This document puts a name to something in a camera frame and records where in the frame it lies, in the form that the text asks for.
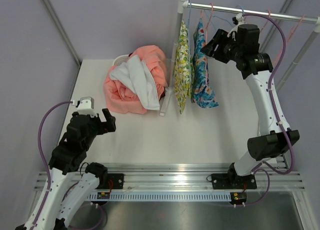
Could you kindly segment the pink skirt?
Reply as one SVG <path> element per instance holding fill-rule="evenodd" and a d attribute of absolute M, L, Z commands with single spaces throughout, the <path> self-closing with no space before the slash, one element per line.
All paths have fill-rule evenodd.
<path fill-rule="evenodd" d="M 156 45 L 147 45 L 112 66 L 103 84 L 109 110 L 121 114 L 160 110 L 160 99 L 168 86 L 166 64 L 164 52 Z"/>

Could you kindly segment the yellow lemon print skirt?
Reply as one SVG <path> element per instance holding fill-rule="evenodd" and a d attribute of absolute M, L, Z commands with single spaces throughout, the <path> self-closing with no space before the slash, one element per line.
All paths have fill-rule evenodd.
<path fill-rule="evenodd" d="M 189 30 L 185 22 L 182 20 L 173 72 L 174 92 L 180 114 L 184 112 L 187 100 L 192 96 L 194 72 L 190 51 Z"/>

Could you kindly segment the white skirt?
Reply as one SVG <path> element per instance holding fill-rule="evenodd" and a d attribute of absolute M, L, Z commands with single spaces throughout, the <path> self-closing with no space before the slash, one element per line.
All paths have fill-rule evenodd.
<path fill-rule="evenodd" d="M 118 92 L 125 100 L 137 98 L 146 110 L 158 111 L 160 109 L 155 80 L 146 62 L 141 61 L 138 55 L 116 66 L 109 77 L 114 82 L 121 84 Z"/>

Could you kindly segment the blue floral skirt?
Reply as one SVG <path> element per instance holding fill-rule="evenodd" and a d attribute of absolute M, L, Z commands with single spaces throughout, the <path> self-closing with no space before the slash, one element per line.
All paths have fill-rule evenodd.
<path fill-rule="evenodd" d="M 201 108 L 215 108 L 219 106 L 215 92 L 209 82 L 209 66 L 207 56 L 201 52 L 206 45 L 206 34 L 203 17 L 199 18 L 193 33 L 194 53 L 192 63 L 194 67 L 194 80 L 191 100 Z"/>

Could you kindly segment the red plaid skirt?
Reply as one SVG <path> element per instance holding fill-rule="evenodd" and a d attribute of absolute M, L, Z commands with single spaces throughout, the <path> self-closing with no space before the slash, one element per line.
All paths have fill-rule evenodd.
<path fill-rule="evenodd" d="M 126 62 L 128 80 L 123 84 L 139 98 L 141 104 L 154 109 L 161 99 L 166 80 L 159 57 L 152 55 L 146 61 L 131 54 Z"/>

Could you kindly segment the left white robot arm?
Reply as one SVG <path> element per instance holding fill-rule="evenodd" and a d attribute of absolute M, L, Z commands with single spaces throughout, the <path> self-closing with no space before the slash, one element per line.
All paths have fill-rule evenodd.
<path fill-rule="evenodd" d="M 96 188 L 107 186 L 108 169 L 93 162 L 71 193 L 68 186 L 87 157 L 87 151 L 96 136 L 116 131 L 116 118 L 107 108 L 102 109 L 105 121 L 99 115 L 75 111 L 59 144 L 52 151 L 49 173 L 40 198 L 26 223 L 19 230 L 66 230 L 88 195 Z"/>

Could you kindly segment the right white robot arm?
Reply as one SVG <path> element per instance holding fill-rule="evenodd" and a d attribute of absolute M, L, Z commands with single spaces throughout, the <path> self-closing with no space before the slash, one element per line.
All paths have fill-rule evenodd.
<path fill-rule="evenodd" d="M 273 65 L 267 53 L 259 52 L 260 30 L 255 24 L 238 25 L 235 31 L 218 29 L 200 51 L 227 64 L 236 63 L 248 85 L 259 120 L 259 136 L 247 140 L 247 152 L 229 166 L 227 173 L 213 173 L 215 190 L 257 188 L 254 170 L 286 153 L 299 140 L 283 115 L 274 85 Z"/>

